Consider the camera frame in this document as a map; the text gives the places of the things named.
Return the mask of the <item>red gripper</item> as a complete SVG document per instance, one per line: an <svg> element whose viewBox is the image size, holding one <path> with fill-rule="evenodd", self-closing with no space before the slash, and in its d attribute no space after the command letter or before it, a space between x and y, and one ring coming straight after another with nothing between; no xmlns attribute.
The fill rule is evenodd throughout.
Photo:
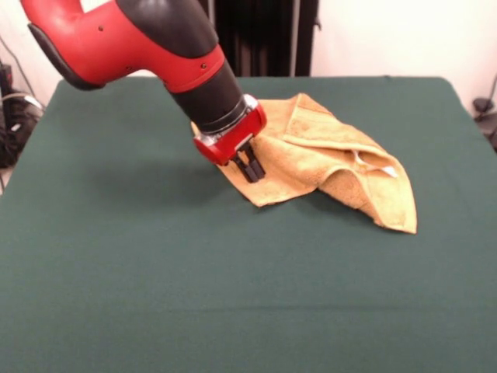
<svg viewBox="0 0 497 373"><path fill-rule="evenodd" d="M246 162L238 153L265 126L266 115L262 105L256 103L254 107L249 107L248 113L235 126L214 136L199 132L193 142L197 150L215 165L225 166L233 159L247 182L256 183L265 177L266 172L255 156L253 147L245 147Z"/></svg>

